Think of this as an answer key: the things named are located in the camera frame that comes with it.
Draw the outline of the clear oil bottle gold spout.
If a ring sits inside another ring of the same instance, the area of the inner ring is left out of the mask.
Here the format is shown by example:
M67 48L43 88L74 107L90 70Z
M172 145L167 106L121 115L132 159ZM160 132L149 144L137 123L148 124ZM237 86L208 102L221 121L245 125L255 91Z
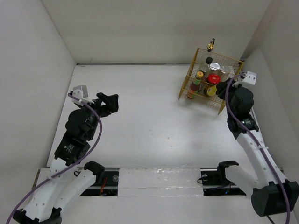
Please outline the clear oil bottle gold spout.
M215 42L215 39L213 38L210 43L207 45L207 48L206 48L206 52L203 56L203 62L206 60L207 57L211 57L212 58L212 51L214 49L214 42Z

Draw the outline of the silver lid shaker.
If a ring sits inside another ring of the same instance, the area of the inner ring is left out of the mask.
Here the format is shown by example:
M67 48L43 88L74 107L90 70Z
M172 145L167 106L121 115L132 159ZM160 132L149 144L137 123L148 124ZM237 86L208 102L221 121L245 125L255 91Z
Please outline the silver lid shaker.
M220 72L220 65L218 63L211 63L209 65L209 71L210 71L210 74L216 74L216 75L219 75L219 72Z
M221 81L224 82L228 78L232 78L235 75L233 66L221 66L220 67L220 77Z

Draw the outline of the red lid chili sauce jar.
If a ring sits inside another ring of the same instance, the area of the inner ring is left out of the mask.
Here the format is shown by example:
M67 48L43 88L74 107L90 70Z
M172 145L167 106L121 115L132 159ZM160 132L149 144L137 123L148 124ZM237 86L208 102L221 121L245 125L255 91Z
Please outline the red lid chili sauce jar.
M216 74L210 74L208 77L207 77L207 82L210 84L210 85L207 85L206 88L204 89L204 94L206 95L206 91L207 91L207 88L211 87L211 86L214 86L214 85L217 85L219 82L221 81L221 77L219 75L216 75Z

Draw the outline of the small yellow oil bottle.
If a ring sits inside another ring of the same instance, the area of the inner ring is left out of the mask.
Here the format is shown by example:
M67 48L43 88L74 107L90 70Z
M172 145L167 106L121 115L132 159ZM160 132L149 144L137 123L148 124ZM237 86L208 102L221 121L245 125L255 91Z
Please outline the small yellow oil bottle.
M206 95L212 97L216 94L216 92L217 92L217 85L214 85L207 88Z

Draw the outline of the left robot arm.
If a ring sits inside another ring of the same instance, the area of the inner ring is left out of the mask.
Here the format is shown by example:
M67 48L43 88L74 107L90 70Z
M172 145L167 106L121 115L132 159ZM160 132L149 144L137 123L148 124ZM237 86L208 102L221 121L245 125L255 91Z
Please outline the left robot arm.
M59 224L66 211L75 200L90 186L104 181L105 168L95 161L90 161L77 174L77 167L95 148L89 142L95 132L102 132L101 118L118 112L119 96L107 96L97 93L97 98L89 100L79 90L72 90L68 97L79 107L70 113L65 124L66 132L58 145L47 178L36 185L16 205L7 222L11 219L19 224Z

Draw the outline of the black cap vinegar bottle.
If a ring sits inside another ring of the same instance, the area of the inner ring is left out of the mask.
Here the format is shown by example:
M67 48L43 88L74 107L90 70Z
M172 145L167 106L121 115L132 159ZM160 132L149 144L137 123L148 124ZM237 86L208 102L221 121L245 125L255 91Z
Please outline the black cap vinegar bottle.
M213 62L211 57L207 57L206 60L202 63L200 71L203 73L203 77L207 77L210 71L210 64Z

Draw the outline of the yellow cap sauce bottle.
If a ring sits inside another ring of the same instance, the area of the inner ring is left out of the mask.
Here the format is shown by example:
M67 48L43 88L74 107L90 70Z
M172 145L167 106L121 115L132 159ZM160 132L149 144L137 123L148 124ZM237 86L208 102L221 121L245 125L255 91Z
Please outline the yellow cap sauce bottle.
M194 99L195 98L195 94L198 92L199 88L200 88L200 84L201 84L201 80L204 76L204 73L202 71L198 71L196 73L196 76L194 78L194 80L192 81L188 93L187 93L187 97L189 99Z

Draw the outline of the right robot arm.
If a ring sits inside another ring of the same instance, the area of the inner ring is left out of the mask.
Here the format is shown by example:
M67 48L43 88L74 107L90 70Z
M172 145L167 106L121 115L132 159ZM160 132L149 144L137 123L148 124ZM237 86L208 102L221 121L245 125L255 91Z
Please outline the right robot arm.
M288 180L269 154L260 129L250 114L253 93L241 84L235 85L235 80L229 78L217 84L216 95L225 100L228 128L256 174L256 177L251 176L236 161L225 161L218 165L217 181L234 183L250 198L258 216L269 218L285 213L288 224L299 196L299 185Z

